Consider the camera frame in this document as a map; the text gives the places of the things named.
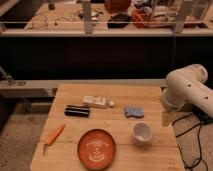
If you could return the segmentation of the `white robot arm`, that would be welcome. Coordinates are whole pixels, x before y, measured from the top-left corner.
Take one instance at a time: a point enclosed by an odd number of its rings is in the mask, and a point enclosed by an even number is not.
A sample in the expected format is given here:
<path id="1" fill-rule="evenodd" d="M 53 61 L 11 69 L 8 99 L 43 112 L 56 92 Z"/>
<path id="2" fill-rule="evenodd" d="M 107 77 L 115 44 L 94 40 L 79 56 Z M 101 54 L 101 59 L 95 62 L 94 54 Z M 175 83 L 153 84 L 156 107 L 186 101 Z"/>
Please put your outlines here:
<path id="1" fill-rule="evenodd" d="M 213 118 L 213 89 L 205 85 L 207 79 L 207 69 L 200 64 L 169 72 L 166 76 L 167 87 L 160 96 L 163 108 L 178 111 L 188 101 Z"/>

